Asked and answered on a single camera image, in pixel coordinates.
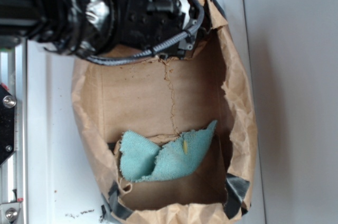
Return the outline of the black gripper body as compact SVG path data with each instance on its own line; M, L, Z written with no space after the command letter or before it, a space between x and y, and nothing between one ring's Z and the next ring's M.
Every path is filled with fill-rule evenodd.
M131 59L184 59L194 47L204 9L198 0L112 0L109 15L108 40L95 58L124 45L140 51Z

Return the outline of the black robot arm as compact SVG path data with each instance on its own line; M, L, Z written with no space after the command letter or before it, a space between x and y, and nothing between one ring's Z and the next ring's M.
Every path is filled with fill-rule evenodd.
M198 0L1 0L1 48L25 38L104 66L182 59L203 19Z

